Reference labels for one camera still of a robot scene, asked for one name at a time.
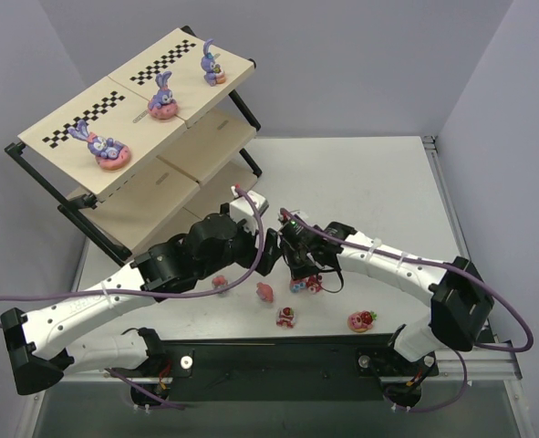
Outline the pink figure blue sunglasses toy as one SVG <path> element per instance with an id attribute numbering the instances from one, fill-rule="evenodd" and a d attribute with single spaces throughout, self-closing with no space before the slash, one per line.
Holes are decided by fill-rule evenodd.
<path id="1" fill-rule="evenodd" d="M 307 288 L 307 283 L 304 279 L 292 279 L 289 284 L 290 291 L 297 293 Z"/>

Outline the pink figure flower wreath toy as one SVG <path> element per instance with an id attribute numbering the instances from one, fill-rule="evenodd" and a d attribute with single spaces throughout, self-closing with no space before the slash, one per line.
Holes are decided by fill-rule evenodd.
<path id="1" fill-rule="evenodd" d="M 229 280 L 224 275 L 215 276 L 212 279 L 212 288 L 219 289 L 229 285 Z"/>

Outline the purple bunny holding cupcake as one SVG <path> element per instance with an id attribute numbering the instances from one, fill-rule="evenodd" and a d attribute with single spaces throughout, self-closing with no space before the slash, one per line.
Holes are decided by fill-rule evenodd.
<path id="1" fill-rule="evenodd" d="M 203 78 L 210 86 L 223 84 L 226 81 L 225 73 L 222 67 L 216 62 L 214 55 L 210 51 L 210 47 L 214 40 L 207 39 L 203 44 L 203 56 L 201 59 L 201 68 L 204 71 Z"/>

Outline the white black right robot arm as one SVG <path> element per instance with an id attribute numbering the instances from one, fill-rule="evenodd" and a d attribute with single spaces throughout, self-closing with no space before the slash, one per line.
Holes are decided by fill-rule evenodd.
<path id="1" fill-rule="evenodd" d="M 415 362 L 442 347 L 470 351 L 493 308 L 478 285 L 475 265 L 457 256 L 450 263 L 416 257 L 338 222 L 322 230 L 299 218 L 280 220 L 282 252 L 292 278 L 321 268 L 368 276 L 416 298 L 429 315 L 400 326 L 389 345 Z"/>

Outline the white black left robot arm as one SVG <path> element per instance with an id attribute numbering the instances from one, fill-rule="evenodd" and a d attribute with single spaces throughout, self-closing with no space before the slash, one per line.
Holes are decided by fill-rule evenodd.
<path id="1" fill-rule="evenodd" d="M 0 322 L 18 394 L 46 390 L 81 371 L 155 369 L 165 353 L 154 330 L 105 338 L 91 331 L 133 310 L 187 298 L 199 281 L 233 264 L 265 276 L 279 256 L 276 230 L 210 214 L 137 256 L 95 290 L 38 310 L 7 310 Z"/>

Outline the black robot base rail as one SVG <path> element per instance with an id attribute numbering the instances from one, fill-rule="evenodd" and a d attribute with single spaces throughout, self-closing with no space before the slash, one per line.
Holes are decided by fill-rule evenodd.
<path id="1" fill-rule="evenodd" d="M 388 386 L 418 402 L 432 353 L 410 362 L 389 334 L 163 340 L 158 357 L 118 372 L 169 402 L 378 401 Z"/>

